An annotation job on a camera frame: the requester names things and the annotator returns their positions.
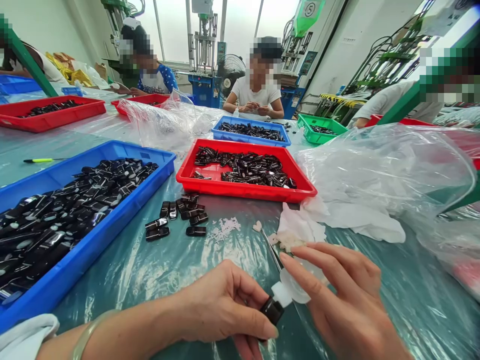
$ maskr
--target bracelet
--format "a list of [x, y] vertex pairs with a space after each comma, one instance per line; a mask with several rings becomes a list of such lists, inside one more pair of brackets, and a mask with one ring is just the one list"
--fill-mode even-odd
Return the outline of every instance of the bracelet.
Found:
[[109, 310], [97, 317], [94, 321], [92, 321], [78, 338], [78, 341], [76, 342], [75, 347], [73, 348], [73, 351], [71, 353], [71, 360], [82, 360], [82, 355], [84, 353], [85, 347], [87, 346], [87, 343], [90, 340], [90, 337], [94, 333], [95, 329], [104, 320], [111, 318], [113, 315], [119, 312], [120, 310]]

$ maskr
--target blue plastic tray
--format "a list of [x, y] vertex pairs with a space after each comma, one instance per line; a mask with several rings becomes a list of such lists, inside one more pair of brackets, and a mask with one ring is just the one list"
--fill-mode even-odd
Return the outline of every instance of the blue plastic tray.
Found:
[[82, 90], [79, 87], [62, 87], [61, 92], [63, 95], [76, 95], [76, 96], [83, 96]]
[[2, 95], [31, 93], [39, 90], [42, 88], [31, 78], [0, 75], [0, 94]]
[[[261, 137], [249, 136], [249, 135], [242, 135], [236, 134], [228, 131], [221, 131], [219, 130], [221, 123], [229, 123], [229, 124], [250, 124], [252, 126], [260, 126], [267, 130], [278, 130], [280, 134], [283, 136], [285, 141], [275, 141], [264, 139]], [[269, 145], [269, 146], [279, 146], [286, 148], [287, 146], [292, 145], [292, 142], [289, 139], [288, 133], [285, 131], [285, 128], [280, 124], [274, 124], [271, 122], [264, 122], [258, 120], [249, 120], [240, 117], [233, 117], [233, 116], [222, 116], [220, 120], [215, 124], [213, 129], [211, 130], [213, 133], [213, 138], [215, 140], [226, 140], [226, 141], [236, 141], [240, 143], [251, 143], [251, 144], [260, 144], [260, 145]]]
[[16, 206], [23, 197], [59, 189], [84, 166], [100, 160], [137, 158], [158, 164], [149, 177], [85, 236], [57, 265], [11, 305], [0, 306], [0, 334], [18, 321], [51, 312], [95, 259], [174, 172], [175, 154], [138, 145], [109, 141], [64, 160], [0, 190], [0, 212]]

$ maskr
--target white t-shirt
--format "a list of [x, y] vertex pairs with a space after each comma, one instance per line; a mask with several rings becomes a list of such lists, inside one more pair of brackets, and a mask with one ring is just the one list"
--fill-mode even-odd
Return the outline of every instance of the white t-shirt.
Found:
[[[43, 72], [45, 73], [45, 77], [49, 82], [70, 86], [67, 79], [64, 78], [62, 73], [55, 67], [55, 65], [52, 64], [48, 57], [43, 55], [37, 49], [28, 46], [27, 44], [24, 45], [25, 47], [29, 47], [30, 49], [34, 50], [40, 56], [41, 62], [43, 63]], [[10, 65], [13, 68], [13, 71], [22, 71], [24, 69], [24, 66], [18, 60], [13, 61], [12, 59], [10, 59]]]
[[[273, 84], [267, 84], [259, 92], [253, 92], [250, 89], [250, 82], [246, 76], [240, 77], [235, 81], [231, 92], [238, 98], [240, 106], [245, 106], [249, 101], [259, 103], [260, 106], [270, 106], [271, 103], [282, 97], [280, 88]], [[240, 117], [253, 120], [267, 119], [267, 116], [260, 116], [256, 110], [252, 113], [241, 112]]]
[[[415, 83], [416, 81], [399, 82], [379, 91], [357, 111], [347, 128], [353, 128], [358, 118], [370, 119], [371, 115], [385, 115]], [[431, 124], [443, 107], [443, 102], [421, 102], [406, 118]]]

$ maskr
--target clear plastic sheet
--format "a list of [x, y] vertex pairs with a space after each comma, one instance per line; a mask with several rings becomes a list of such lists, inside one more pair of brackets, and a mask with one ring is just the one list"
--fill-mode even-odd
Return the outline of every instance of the clear plastic sheet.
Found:
[[325, 202], [433, 218], [472, 191], [479, 152], [476, 130], [389, 124], [352, 129], [296, 159]]
[[122, 99], [118, 107], [125, 110], [138, 129], [141, 145], [169, 150], [177, 154], [187, 151], [195, 137], [207, 134], [211, 119], [184, 94], [174, 90], [161, 107]]
[[418, 241], [480, 303], [480, 221], [417, 222]]
[[[42, 134], [0, 128], [0, 186], [53, 165], [25, 164], [23, 159], [68, 158], [115, 138], [139, 143], [138, 130], [109, 104], [119, 97], [106, 91], [103, 95], [97, 92], [107, 101], [107, 113], [103, 116]], [[216, 120], [224, 114], [222, 110], [203, 107], [196, 107], [196, 111]], [[293, 144], [288, 149], [292, 154], [312, 147], [295, 124], [289, 134]], [[182, 160], [177, 159], [177, 170], [181, 163]], [[279, 274], [267, 243], [252, 226], [259, 220], [267, 235], [275, 232], [282, 204], [201, 195], [199, 202], [206, 206], [210, 218], [207, 231], [217, 227], [220, 219], [233, 217], [241, 224], [240, 231], [233, 231], [225, 241], [215, 243], [185, 236], [188, 225], [177, 219], [169, 224], [168, 237], [147, 243], [144, 224], [158, 217], [162, 201], [175, 200], [182, 192], [182, 186], [172, 174], [53, 311], [60, 320], [60, 332], [84, 324], [107, 310], [126, 309], [172, 294], [223, 259], [232, 259], [270, 291]], [[403, 244], [372, 241], [349, 229], [326, 226], [325, 232], [329, 243], [361, 251], [381, 268], [385, 308], [416, 359], [474, 359], [480, 351], [478, 303], [435, 256], [421, 246], [409, 226], [402, 225], [407, 236]], [[278, 329], [279, 338], [262, 348], [264, 359], [335, 359], [315, 330], [305, 306], [289, 306]], [[233, 342], [226, 340], [214, 344], [178, 343], [155, 359], [237, 360], [240, 357]]]

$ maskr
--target green plastic tray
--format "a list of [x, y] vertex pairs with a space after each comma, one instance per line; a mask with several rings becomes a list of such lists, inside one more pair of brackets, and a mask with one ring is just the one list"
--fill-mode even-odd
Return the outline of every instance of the green plastic tray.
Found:
[[[331, 139], [346, 133], [348, 129], [340, 125], [333, 119], [329, 119], [326, 117], [316, 117], [311, 115], [298, 115], [298, 122], [297, 125], [299, 128], [305, 127], [305, 131], [303, 132], [303, 136], [305, 139], [312, 144], [325, 144], [326, 142], [330, 141]], [[327, 129], [332, 130], [336, 135], [331, 134], [322, 134], [312, 130], [311, 125], [314, 126], [321, 126]]]

